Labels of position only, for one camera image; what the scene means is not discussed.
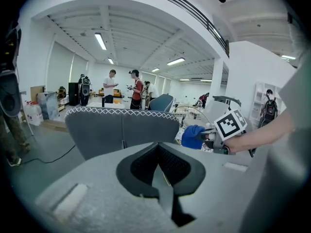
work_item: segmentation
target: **gray floor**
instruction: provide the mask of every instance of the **gray floor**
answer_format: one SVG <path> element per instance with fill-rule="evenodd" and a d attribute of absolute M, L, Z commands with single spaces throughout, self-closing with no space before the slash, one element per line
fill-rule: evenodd
<path fill-rule="evenodd" d="M 34 136 L 31 136 L 26 123 L 22 123 L 27 142 L 30 143 L 31 151 L 24 155 L 18 153 L 22 158 L 22 163 L 34 158 L 40 158 L 45 162 L 52 161 L 74 146 L 74 142 L 68 133 L 57 132 L 31 125 Z M 9 134 L 13 146 L 18 149 L 12 136 Z M 34 201 L 48 185 L 84 162 L 84 158 L 79 150 L 74 147 L 67 155 L 60 160 L 50 164 L 44 164 L 38 160 L 10 167 L 8 165 L 8 175 L 11 179 L 12 187 L 19 196 L 28 201 Z"/>

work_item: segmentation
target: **cable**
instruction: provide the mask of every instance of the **cable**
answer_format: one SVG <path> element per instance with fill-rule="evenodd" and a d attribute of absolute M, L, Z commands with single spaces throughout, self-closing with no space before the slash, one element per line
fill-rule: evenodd
<path fill-rule="evenodd" d="M 39 158 L 35 158 L 35 159 L 32 159 L 32 160 L 23 162 L 23 163 L 21 163 L 20 165 L 27 164 L 27 163 L 30 163 L 30 162 L 35 161 L 35 160 L 38 160 L 38 161 L 40 161 L 40 162 L 42 162 L 42 163 L 44 163 L 44 164 L 53 163 L 53 162 L 58 161 L 59 159 L 63 158 L 63 157 L 64 157 L 66 154 L 68 154 L 75 146 L 76 146 L 76 145 L 73 145 L 73 147 L 72 147 L 71 149 L 69 149 L 69 151 L 67 151 L 67 152 L 64 153 L 61 157 L 59 157 L 59 158 L 57 158 L 57 159 L 55 159 L 55 160 L 53 160 L 53 161 L 45 162 L 45 161 L 42 161 L 42 160 L 39 159 Z"/>

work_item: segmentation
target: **person wearing backpack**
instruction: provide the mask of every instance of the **person wearing backpack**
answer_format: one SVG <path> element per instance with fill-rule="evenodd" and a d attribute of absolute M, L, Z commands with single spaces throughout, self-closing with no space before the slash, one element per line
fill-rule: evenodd
<path fill-rule="evenodd" d="M 263 108 L 260 112 L 261 118 L 259 128 L 274 120 L 276 118 L 276 115 L 277 115 L 276 98 L 273 95 L 273 91 L 268 89 L 266 92 L 266 96 L 263 100 Z"/>
<path fill-rule="evenodd" d="M 135 80 L 135 85 L 133 88 L 128 88 L 133 91 L 132 101 L 131 101 L 131 110 L 139 110 L 144 93 L 144 85 L 142 81 L 139 79 L 139 71 L 133 70 L 131 72 L 132 79 Z"/>

